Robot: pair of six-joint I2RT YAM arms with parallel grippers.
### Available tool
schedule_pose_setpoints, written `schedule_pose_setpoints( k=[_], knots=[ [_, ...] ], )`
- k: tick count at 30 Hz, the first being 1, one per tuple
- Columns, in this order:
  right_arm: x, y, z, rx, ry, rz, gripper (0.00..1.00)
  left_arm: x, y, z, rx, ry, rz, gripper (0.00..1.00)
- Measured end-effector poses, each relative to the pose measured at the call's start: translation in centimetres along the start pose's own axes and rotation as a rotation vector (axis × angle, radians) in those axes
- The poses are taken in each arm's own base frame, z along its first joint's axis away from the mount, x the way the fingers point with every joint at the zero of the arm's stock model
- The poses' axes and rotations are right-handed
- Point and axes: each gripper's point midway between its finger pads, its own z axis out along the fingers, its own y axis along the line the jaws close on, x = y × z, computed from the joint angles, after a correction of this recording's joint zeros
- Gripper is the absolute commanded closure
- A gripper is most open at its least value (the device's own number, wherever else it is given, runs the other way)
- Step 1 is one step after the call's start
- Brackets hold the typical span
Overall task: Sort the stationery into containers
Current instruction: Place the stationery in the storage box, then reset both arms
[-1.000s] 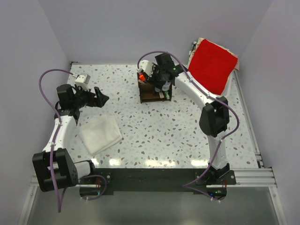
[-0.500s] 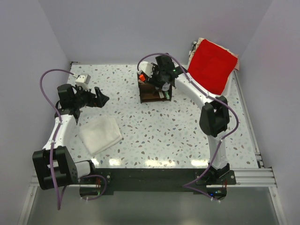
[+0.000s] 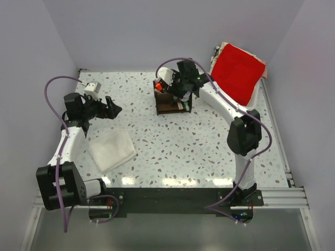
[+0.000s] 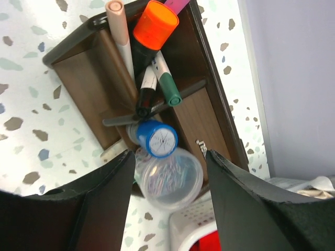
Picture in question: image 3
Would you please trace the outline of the clear jar of paperclips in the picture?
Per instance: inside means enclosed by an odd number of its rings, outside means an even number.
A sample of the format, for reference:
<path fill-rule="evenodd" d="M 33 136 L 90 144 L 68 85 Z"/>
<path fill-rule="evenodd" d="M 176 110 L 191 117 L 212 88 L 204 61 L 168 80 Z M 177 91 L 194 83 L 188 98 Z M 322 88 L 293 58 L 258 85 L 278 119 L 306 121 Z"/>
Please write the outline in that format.
<path fill-rule="evenodd" d="M 183 98 L 181 99 L 181 102 L 188 102 L 191 94 L 192 94 L 191 92 L 186 92 Z"/>

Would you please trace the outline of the green translucent cap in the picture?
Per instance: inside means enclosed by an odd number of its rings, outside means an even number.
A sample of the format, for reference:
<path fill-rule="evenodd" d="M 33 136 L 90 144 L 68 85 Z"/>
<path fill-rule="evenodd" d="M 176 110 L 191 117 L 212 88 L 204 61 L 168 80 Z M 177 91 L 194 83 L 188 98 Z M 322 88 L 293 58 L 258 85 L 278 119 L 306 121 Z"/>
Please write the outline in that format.
<path fill-rule="evenodd" d="M 189 105 L 188 105 L 188 102 L 185 102 L 185 103 L 184 103 L 184 106 L 185 106 L 185 110 L 186 110 L 186 111 L 189 111 Z"/>

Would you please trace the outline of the orange capped black highlighter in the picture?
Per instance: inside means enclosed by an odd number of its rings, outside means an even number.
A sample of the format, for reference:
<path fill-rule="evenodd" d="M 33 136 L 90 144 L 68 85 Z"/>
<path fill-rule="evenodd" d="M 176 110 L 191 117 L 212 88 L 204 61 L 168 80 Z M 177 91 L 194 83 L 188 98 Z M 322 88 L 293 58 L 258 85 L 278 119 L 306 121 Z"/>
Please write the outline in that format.
<path fill-rule="evenodd" d="M 161 91 L 163 89 L 162 85 L 160 83 L 157 83 L 155 85 L 155 88 L 158 90 L 158 91 Z"/>

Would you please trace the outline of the brown wooden desk organizer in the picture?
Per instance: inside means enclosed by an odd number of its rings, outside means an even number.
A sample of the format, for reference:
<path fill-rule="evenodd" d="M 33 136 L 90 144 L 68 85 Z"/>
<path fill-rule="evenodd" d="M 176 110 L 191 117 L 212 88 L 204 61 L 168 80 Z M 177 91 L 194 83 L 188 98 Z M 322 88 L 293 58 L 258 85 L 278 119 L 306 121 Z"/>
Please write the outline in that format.
<path fill-rule="evenodd" d="M 163 93 L 161 90 L 161 94 L 157 94 L 155 93 L 155 85 L 157 84 L 156 81 L 152 81 L 152 85 L 153 85 L 153 93 L 154 93 L 154 99 L 155 99 L 155 107 L 156 107 L 156 112 L 157 115 L 165 115 L 165 114 L 172 114 L 172 113 L 191 113 L 192 111 L 192 99 L 193 96 L 191 94 L 189 101 L 188 101 L 188 105 L 189 105 L 189 111 L 185 110 L 185 106 L 184 103 L 185 102 L 181 102 L 180 99 L 174 99 L 172 94 L 169 93 Z M 177 103 L 181 102 L 184 109 L 183 110 L 179 110 Z"/>

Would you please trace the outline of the beige small tube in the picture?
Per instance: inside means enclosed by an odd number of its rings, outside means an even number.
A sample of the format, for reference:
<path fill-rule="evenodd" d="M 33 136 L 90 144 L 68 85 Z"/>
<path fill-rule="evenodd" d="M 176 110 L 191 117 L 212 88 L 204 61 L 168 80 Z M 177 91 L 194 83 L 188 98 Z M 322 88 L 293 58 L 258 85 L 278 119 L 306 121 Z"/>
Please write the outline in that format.
<path fill-rule="evenodd" d="M 183 109 L 184 109 L 184 107 L 183 107 L 183 105 L 182 105 L 181 102 L 178 102 L 178 103 L 177 103 L 177 106 L 178 106 L 178 109 L 179 109 L 179 110 L 183 110 Z"/>

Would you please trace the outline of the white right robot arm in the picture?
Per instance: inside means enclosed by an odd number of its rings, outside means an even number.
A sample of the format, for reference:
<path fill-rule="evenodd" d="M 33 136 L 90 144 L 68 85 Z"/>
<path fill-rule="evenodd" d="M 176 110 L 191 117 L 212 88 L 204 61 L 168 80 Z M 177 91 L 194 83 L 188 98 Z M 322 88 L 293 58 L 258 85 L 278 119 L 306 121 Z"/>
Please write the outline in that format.
<path fill-rule="evenodd" d="M 261 122 L 257 110 L 241 107 L 223 91 L 213 77 L 191 58 L 174 58 L 177 70 L 168 70 L 164 77 L 163 67 L 159 66 L 155 75 L 167 83 L 167 92 L 184 98 L 187 93 L 195 94 L 211 105 L 230 125 L 227 144 L 235 154 L 236 176 L 232 190 L 218 202 L 206 206 L 212 210 L 215 206 L 233 198 L 238 205 L 246 205 L 256 192 L 254 160 L 263 151 L 257 151 L 262 139 L 262 130 L 266 126 Z"/>

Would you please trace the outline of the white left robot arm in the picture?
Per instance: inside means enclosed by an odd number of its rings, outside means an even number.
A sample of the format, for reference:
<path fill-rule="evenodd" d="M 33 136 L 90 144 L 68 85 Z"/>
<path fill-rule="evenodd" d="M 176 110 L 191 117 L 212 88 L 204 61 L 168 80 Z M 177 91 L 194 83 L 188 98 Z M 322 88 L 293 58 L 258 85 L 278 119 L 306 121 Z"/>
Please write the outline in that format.
<path fill-rule="evenodd" d="M 94 118 L 115 119 L 122 108 L 111 97 L 106 101 L 94 100 L 92 96 L 70 93 L 64 96 L 66 111 L 61 116 L 61 141 L 45 167 L 36 171 L 44 207 L 60 209 L 59 198 L 64 207 L 85 205 L 90 198 L 96 205 L 108 200 L 108 192 L 102 179 L 83 181 L 77 167 L 80 146 L 85 140 L 90 120 Z"/>

